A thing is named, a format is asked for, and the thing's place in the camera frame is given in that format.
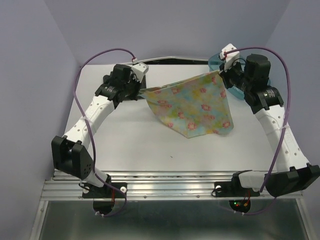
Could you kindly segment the pastel floral skirt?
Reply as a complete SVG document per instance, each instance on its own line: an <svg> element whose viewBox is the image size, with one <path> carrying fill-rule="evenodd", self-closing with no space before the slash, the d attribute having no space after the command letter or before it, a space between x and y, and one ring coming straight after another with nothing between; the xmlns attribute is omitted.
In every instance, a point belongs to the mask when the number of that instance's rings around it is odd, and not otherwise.
<svg viewBox="0 0 320 240"><path fill-rule="evenodd" d="M188 139L227 135L234 128L226 88L217 70L146 88L139 95L159 121Z"/></svg>

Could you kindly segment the dark dotted skirt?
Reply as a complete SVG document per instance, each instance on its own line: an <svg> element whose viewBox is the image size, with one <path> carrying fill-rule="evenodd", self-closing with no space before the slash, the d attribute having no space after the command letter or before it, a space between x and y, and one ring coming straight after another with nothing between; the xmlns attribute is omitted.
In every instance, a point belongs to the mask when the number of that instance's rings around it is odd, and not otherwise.
<svg viewBox="0 0 320 240"><path fill-rule="evenodd" d="M147 88L146 75L140 78L140 90Z"/></svg>

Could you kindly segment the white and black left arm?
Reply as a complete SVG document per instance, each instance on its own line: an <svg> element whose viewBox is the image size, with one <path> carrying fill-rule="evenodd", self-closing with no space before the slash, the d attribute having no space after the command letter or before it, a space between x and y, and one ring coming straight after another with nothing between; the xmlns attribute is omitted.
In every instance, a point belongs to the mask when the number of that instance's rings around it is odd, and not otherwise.
<svg viewBox="0 0 320 240"><path fill-rule="evenodd" d="M55 169L86 181L100 197L111 193L111 178L95 167L95 157L88 152L94 146L93 136L124 100L137 100L149 67L144 63L116 64L95 91L89 107L63 136L51 142Z"/></svg>

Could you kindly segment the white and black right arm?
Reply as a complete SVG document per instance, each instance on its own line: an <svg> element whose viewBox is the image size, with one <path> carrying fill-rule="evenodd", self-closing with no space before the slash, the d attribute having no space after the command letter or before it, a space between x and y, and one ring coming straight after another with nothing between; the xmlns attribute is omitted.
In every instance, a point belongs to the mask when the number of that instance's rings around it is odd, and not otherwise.
<svg viewBox="0 0 320 240"><path fill-rule="evenodd" d="M251 54L245 65L239 52L222 52L219 75L226 88L236 87L260 122L274 152L269 171L244 170L232 175L231 181L218 183L217 197L241 197L246 192L259 196L267 190L279 197L307 189L320 176L302 153L288 124L288 107L277 88L269 84L271 63L266 56Z"/></svg>

